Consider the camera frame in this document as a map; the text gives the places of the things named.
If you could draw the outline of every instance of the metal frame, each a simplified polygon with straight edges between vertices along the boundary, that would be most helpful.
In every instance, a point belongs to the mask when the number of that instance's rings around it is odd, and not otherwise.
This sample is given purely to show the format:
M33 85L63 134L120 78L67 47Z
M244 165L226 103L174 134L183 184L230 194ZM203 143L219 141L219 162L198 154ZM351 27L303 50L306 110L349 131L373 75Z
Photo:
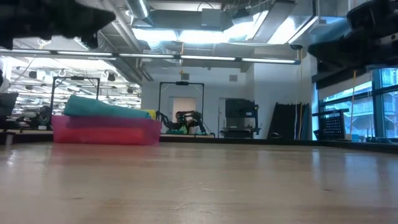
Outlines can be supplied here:
M95 58L96 60L112 60L114 58L151 58L151 59L174 59L174 60L201 60L221 62L244 62L244 63L271 63L281 65L300 65L301 60L280 58L248 58L248 57L220 57L199 55L173 55L173 54L143 54L143 53L112 53L112 52L79 52L66 50L32 50L32 49L0 49L0 55L11 57L37 58Z
M179 85L178 83L180 83L180 82L160 82L159 83L159 105L158 105L157 111L160 112L160 101L162 99L162 85L163 84ZM183 86L201 85L201 87L202 87L202 91L201 91L201 115L203 116L203 111L204 111L204 108L205 108L205 84L204 83L190 83L190 82L184 82L184 83L188 84L188 85L183 85Z
M62 79L61 83L56 83L56 81L58 79ZM96 94L96 99L98 100L98 96L100 95L100 78L86 78L86 77L53 77L53 81L52 81L52 91L51 91L51 102L50 102L50 111L52 114L52 110L53 110L53 104L54 104L54 94L55 94L55 89L56 87L62 85L62 82L65 80L97 80L97 94Z

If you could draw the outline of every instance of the yellow object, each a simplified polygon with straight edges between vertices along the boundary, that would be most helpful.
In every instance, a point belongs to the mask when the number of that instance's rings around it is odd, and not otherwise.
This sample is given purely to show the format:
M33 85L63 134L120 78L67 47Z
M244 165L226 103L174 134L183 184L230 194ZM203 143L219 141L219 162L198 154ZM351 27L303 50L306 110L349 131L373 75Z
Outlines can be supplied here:
M156 119L156 110L142 110L142 111L148 112L150 115L150 118Z

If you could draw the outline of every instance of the teal cloth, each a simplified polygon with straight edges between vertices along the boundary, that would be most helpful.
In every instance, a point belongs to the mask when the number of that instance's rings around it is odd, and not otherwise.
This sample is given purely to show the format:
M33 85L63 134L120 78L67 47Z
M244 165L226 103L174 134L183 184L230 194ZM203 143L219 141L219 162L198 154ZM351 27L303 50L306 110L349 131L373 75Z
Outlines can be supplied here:
M67 116L113 116L119 118L149 118L146 111L108 105L85 97L70 96L63 112Z

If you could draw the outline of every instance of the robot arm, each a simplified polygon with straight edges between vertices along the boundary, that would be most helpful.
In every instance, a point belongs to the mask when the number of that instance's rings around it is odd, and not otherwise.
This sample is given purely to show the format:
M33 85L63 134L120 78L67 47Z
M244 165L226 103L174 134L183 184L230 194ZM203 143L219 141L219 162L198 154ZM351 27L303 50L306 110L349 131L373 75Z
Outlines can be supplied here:
M156 119L160 120L166 128L170 130L179 130L183 126L189 130L191 127L199 126L202 134L206 134L206 129L203 125L201 113L197 111L179 111L175 114L176 123L171 122L168 117L161 112L156 112Z

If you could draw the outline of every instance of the fluorescent light fixture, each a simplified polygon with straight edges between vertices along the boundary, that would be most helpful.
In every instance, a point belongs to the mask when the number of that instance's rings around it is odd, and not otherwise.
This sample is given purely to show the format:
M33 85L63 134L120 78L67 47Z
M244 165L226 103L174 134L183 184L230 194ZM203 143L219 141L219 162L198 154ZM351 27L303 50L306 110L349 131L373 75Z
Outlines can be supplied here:
M253 15L254 24L253 24L251 31L247 34L246 40L253 39L255 34L257 34L257 31L260 29L260 26L266 19L268 12L269 12L268 10L265 10L265 11L262 11L262 12L259 12L255 15Z
M189 44L217 44L227 42L228 38L219 31L185 30L182 31L179 41Z
M49 50L29 50L29 49L14 49L14 50L0 49L0 52L19 53L19 54L51 54Z
M177 41L174 30L132 29L132 31L137 39L146 42Z
M174 55L162 54L119 54L120 57L133 57L133 58L160 58L160 59L173 59Z
M289 16L275 31L267 44L285 44L293 37L295 31L296 28L294 20Z
M296 60L284 60L284 59L272 59L272 58L242 58L242 62L253 62L253 63L284 63L284 64L296 64Z
M77 55L77 56L93 56L93 57L106 57L113 56L112 53L103 53L103 52L69 52L69 51L58 51L58 54L64 55Z
M82 87L82 88L97 88L97 86L93 86L93 85L82 85L82 86L79 86L79 87ZM113 88L116 88L116 87L115 86L99 86L99 88L113 89Z
M303 33L305 31L307 31L307 29L309 29L316 21L318 20L318 16L315 16L314 18L311 19L311 21L309 23L307 23L307 25L305 25L305 27L303 27L300 31L298 31L289 41L288 43L292 43L295 40L297 40L301 35L303 35Z
M196 59L196 60L223 60L234 61L234 57L212 57L212 56L194 56L194 55L181 55L181 59Z
M110 57L110 58L104 58L104 57L88 57L88 60L116 60L115 57Z
M19 93L20 95L23 96L44 96L44 97L51 97L51 93ZM72 94L68 93L55 93L54 96L71 96ZM84 96L86 98L96 98L96 95L84 95L84 94L74 94L76 96ZM135 94L128 94L128 96L120 96L120 95L108 95L109 97L112 98L121 98L121 99L127 99L127 100L139 100L139 98ZM98 98L106 99L107 96L100 95Z

